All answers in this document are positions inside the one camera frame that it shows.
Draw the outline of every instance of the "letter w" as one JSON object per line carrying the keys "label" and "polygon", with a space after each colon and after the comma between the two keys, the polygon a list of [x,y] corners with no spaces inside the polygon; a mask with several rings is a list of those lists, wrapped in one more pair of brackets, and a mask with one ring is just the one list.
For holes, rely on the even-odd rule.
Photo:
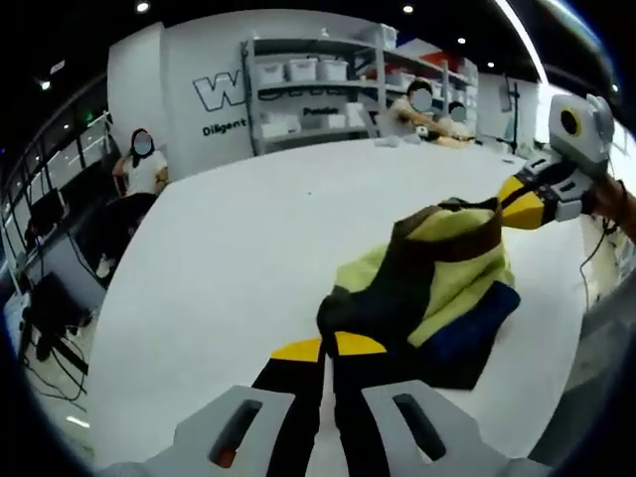
{"label": "letter w", "polygon": [[230,73],[218,73],[214,83],[208,77],[193,81],[199,99],[206,111],[216,111],[226,105],[238,106],[245,103],[242,71],[237,70],[234,77]]}

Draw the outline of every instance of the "black ceiling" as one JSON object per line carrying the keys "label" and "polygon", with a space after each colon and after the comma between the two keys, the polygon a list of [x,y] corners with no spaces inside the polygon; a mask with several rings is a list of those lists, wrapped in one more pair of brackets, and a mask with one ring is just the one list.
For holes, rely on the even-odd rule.
{"label": "black ceiling", "polygon": [[[42,124],[68,97],[106,68],[108,47],[117,40],[157,21],[167,27],[215,13],[251,8],[302,8],[321,10],[386,23],[424,39],[443,50],[467,57],[493,73],[506,73],[524,80],[537,80],[533,64],[521,40],[500,12],[494,0],[412,0],[411,15],[405,15],[402,2],[248,1],[202,2],[201,0],[150,0],[151,9],[139,15],[135,0],[56,0],[12,2],[3,6],[0,33],[3,75],[1,76],[0,167],[19,156]],[[597,59],[581,46],[576,37],[537,1],[509,0],[535,43],[552,83],[577,93],[608,95],[611,80]],[[619,0],[573,2],[575,8],[605,42],[625,79],[633,78],[626,67],[626,49],[621,50],[618,25],[625,16]],[[465,45],[457,44],[464,37]],[[53,87],[41,91],[36,79],[48,76],[52,65],[65,60],[66,66],[52,78]]]}

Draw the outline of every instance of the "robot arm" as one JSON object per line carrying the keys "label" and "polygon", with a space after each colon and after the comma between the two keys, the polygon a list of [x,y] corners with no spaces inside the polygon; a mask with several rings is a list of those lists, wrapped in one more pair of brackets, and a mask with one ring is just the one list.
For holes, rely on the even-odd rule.
{"label": "robot arm", "polygon": [[600,96],[553,97],[550,147],[545,156],[506,180],[498,197],[507,227],[533,230],[551,221],[589,214],[589,190],[607,173],[614,121]]}

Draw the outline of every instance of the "tabletop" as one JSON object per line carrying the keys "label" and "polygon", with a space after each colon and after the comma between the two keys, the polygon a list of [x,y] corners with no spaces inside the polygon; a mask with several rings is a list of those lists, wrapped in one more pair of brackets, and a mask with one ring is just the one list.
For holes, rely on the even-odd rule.
{"label": "tabletop", "polygon": [[[250,385],[274,349],[317,336],[336,268],[388,241],[394,221],[449,197],[492,197],[523,162],[476,145],[359,140],[171,184],[128,247],[96,326],[88,377],[96,467],[155,455],[181,420]],[[486,443],[521,457],[548,425],[573,362],[583,244],[579,221],[504,230],[504,241],[521,305],[475,389],[440,392],[477,420]],[[347,475],[343,459],[321,462]],[[325,469],[307,475],[318,474]]]}

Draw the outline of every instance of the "desk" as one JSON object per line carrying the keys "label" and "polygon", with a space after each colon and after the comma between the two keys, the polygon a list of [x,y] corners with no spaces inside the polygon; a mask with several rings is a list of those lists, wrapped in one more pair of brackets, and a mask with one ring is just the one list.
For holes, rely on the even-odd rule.
{"label": "desk", "polygon": [[[315,337],[338,265],[387,241],[394,221],[423,206],[493,196],[523,164],[504,157],[513,156],[359,140],[170,185],[117,268],[96,325],[88,379],[95,465],[156,454],[182,419],[230,386],[251,384],[274,349]],[[518,457],[552,417],[578,343],[580,223],[505,230],[505,244],[522,303],[476,388],[442,393],[476,418],[487,443]],[[319,473],[342,475],[331,470]]]}

